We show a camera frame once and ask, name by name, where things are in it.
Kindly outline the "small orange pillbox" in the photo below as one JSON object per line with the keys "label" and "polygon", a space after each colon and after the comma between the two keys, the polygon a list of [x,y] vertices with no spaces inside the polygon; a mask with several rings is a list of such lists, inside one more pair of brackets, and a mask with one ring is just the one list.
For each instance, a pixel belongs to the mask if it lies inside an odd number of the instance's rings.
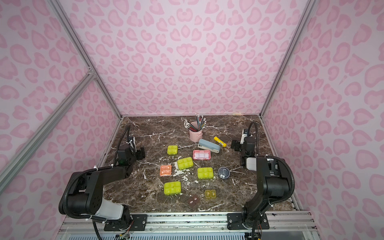
{"label": "small orange pillbox", "polygon": [[160,167],[160,176],[166,177],[172,175],[172,165],[162,165]]}

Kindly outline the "green pillbox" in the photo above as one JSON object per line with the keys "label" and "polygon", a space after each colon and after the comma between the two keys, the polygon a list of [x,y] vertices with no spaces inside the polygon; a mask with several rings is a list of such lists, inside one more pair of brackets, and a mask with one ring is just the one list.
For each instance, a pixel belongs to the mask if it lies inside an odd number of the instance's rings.
{"label": "green pillbox", "polygon": [[191,157],[183,158],[177,161],[178,169],[185,170],[194,166],[193,159]]}
{"label": "green pillbox", "polygon": [[214,178],[214,171],[213,168],[207,167],[207,168],[198,168],[198,179],[199,180],[205,180],[205,179],[213,179]]}
{"label": "green pillbox", "polygon": [[164,184],[164,194],[166,196],[177,195],[182,191],[181,182],[168,182]]}
{"label": "green pillbox", "polygon": [[167,154],[168,155],[177,155],[178,154],[178,146],[176,145],[171,145],[171,146],[168,146],[167,148]]}

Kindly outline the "pink red rectangular pillbox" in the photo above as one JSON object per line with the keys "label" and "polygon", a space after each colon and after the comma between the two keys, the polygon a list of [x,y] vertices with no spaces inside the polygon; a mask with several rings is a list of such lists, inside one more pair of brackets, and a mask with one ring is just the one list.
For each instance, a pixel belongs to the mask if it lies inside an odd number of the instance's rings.
{"label": "pink red rectangular pillbox", "polygon": [[194,150],[193,151],[193,160],[210,160],[211,151],[209,150]]}

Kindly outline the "green pillbox front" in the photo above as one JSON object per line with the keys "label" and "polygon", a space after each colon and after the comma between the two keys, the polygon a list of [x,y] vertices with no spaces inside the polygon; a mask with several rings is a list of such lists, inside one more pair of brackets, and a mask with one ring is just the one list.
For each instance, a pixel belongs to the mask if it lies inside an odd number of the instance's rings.
{"label": "green pillbox front", "polygon": [[164,194],[166,196],[177,195],[182,191],[181,182],[168,182],[164,184]]}

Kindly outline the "small yellow pillbox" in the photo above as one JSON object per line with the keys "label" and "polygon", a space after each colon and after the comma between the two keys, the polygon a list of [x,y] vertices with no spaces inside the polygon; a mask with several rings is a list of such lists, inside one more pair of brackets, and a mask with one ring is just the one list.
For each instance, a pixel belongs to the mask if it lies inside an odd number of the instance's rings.
{"label": "small yellow pillbox", "polygon": [[205,190],[206,199],[215,199],[217,197],[216,190]]}

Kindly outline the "small dark red pillbox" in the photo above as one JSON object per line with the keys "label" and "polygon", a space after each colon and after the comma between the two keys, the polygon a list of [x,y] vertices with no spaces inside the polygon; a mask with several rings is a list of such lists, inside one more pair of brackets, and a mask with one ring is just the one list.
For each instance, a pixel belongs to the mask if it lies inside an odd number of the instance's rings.
{"label": "small dark red pillbox", "polygon": [[198,195],[193,195],[193,196],[191,196],[191,197],[188,199],[188,205],[189,205],[191,208],[194,208],[194,207],[197,206],[199,203],[200,203],[200,198],[199,198]]}

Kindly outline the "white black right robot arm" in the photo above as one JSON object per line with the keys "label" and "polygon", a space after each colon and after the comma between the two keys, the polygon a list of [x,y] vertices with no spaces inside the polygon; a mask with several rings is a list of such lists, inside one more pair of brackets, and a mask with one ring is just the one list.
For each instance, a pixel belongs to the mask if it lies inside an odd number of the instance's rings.
{"label": "white black right robot arm", "polygon": [[241,153],[242,167],[255,171],[257,192],[242,209],[239,226],[245,228],[265,227],[266,211],[276,203],[289,199],[295,190],[293,171],[285,160],[276,156],[257,154],[256,140],[250,136],[243,141],[233,140],[231,148]]}

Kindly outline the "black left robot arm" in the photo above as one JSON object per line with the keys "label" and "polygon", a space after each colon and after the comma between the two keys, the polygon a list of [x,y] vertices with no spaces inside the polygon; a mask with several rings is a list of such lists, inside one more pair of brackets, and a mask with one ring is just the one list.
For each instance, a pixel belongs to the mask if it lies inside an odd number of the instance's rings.
{"label": "black left robot arm", "polygon": [[118,165],[93,168],[71,175],[59,203],[59,212],[73,219],[92,219],[98,222],[130,224],[127,206],[104,199],[104,186],[128,178],[137,160],[146,157],[145,149],[130,145],[118,150]]}

